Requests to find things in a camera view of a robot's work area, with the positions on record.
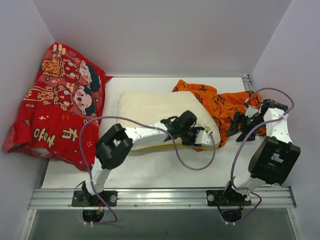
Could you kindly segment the orange black patterned pillowcase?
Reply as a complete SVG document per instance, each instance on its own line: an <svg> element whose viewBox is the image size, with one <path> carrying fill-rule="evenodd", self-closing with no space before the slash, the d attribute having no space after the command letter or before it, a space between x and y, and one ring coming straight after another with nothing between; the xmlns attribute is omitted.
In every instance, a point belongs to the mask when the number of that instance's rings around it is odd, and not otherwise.
<svg viewBox="0 0 320 240"><path fill-rule="evenodd" d="M227 142L227 131L231 127L235 113L244 114L246 100L254 94L252 90L235 93L218 93L218 90L205 84L187 83L180 79L172 90L173 92L191 92L207 110L218 126L220 134L219 147Z"/></svg>

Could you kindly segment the cream textured pillow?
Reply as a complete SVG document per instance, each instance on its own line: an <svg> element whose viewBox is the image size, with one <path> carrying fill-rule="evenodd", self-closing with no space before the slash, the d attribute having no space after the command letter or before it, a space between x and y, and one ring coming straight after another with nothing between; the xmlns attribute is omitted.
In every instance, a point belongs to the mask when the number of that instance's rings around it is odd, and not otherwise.
<svg viewBox="0 0 320 240"><path fill-rule="evenodd" d="M117 115L151 125L162 119L179 117L187 110L197 117L197 126L203 127L205 131L212 131L215 146L218 147L221 137L216 122L190 91L169 93L125 91L119 98Z"/></svg>

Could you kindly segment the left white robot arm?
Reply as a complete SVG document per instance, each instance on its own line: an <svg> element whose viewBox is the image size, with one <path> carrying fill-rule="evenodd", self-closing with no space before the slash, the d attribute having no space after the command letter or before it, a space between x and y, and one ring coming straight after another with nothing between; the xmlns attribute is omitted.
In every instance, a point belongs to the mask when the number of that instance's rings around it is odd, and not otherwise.
<svg viewBox="0 0 320 240"><path fill-rule="evenodd" d="M197 117L189 110L180 116L162 119L152 125L120 117L138 127L114 124L95 144L95 159L89 171L89 180L82 185L83 200L90 206L101 201L101 193L111 170L119 167L133 147L148 143L164 143L181 139L184 146L203 147L211 144L211 137L204 127L196 126Z"/></svg>

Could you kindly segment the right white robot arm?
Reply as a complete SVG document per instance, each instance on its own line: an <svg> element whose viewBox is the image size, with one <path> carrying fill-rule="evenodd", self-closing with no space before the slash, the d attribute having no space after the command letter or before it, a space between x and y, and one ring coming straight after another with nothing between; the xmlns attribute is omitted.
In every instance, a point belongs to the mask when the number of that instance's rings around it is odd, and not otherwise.
<svg viewBox="0 0 320 240"><path fill-rule="evenodd" d="M238 132L238 143L254 141L255 127L265 127L266 136L251 157L248 171L229 181L222 191L222 200L232 205L244 201L251 191L263 185L283 184L300 156L300 147L293 144L288 129L288 106L272 99L263 100L260 108L249 106L245 113L236 112L227 137Z"/></svg>

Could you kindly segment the red cartoon patterned pillow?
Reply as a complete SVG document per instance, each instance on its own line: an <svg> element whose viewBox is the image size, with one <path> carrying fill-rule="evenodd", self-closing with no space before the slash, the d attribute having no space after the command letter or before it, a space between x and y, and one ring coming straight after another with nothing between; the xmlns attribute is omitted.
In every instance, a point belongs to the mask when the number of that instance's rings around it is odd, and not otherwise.
<svg viewBox="0 0 320 240"><path fill-rule="evenodd" d="M3 149L61 160L85 171L94 163L110 79L75 49L54 43L21 101Z"/></svg>

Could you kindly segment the aluminium side rail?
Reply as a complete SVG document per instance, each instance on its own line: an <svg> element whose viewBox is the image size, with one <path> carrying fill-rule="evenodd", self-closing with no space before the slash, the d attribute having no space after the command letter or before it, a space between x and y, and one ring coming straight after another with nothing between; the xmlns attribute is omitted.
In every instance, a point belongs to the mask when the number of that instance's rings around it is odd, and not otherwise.
<svg viewBox="0 0 320 240"><path fill-rule="evenodd" d="M242 76L242 83L244 86L244 89L246 92L249 92L252 90L252 83L251 83L251 79L250 79L250 75L249 74L245 74Z"/></svg>

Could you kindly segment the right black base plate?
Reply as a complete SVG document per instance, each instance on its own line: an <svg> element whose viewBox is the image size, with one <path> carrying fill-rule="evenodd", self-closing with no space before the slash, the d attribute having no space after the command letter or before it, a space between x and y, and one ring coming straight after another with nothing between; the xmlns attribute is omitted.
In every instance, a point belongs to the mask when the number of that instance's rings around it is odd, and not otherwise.
<svg viewBox="0 0 320 240"><path fill-rule="evenodd" d="M233 189L231 192L224 190L207 190L207 205L210 207L239 207L239 206L251 206L250 199L246 199L246 195L237 193Z"/></svg>

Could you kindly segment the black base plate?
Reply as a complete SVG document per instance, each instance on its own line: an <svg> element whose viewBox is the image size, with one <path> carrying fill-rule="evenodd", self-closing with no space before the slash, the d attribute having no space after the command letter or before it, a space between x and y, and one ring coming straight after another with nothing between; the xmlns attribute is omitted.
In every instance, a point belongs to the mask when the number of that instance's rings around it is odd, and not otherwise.
<svg viewBox="0 0 320 240"><path fill-rule="evenodd" d="M118 200L118 192L113 190L104 190L101 192L100 197L110 207L115 207ZM86 194L82 190L75 190L71 201L72 207L102 207L105 204L97 195Z"/></svg>
<svg viewBox="0 0 320 240"><path fill-rule="evenodd" d="M239 206L251 206L250 199L246 199L246 195L237 193L233 189L231 192L224 190L207 190L207 205L210 207L239 207Z"/></svg>

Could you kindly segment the aluminium front rail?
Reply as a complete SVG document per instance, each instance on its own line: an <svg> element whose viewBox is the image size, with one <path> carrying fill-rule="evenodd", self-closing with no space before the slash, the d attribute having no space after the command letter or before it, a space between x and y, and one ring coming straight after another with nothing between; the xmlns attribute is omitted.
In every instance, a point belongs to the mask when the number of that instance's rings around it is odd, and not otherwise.
<svg viewBox="0 0 320 240"><path fill-rule="evenodd" d="M169 189L107 189L117 191L115 210L142 209L203 209L215 207L207 205L208 190L222 190L220 188L169 188ZM31 210L96 210L105 206L73 207L71 206L74 189L36 189L33 191L29 203ZM261 208L294 208L296 201L292 190L284 187L262 187L250 194L246 200L251 200L250 209L254 206ZM238 206L220 206L220 208L237 208Z"/></svg>

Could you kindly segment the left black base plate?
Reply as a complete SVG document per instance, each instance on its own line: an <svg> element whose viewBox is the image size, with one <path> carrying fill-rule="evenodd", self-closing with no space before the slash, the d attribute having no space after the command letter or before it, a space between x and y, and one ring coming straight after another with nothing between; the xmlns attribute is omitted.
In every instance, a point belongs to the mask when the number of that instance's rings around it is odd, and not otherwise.
<svg viewBox="0 0 320 240"><path fill-rule="evenodd" d="M115 207L118 200L118 192L113 190L104 190L101 192L100 197L110 207ZM75 190L71 201L72 207L102 207L105 204L97 195L86 194L82 190Z"/></svg>

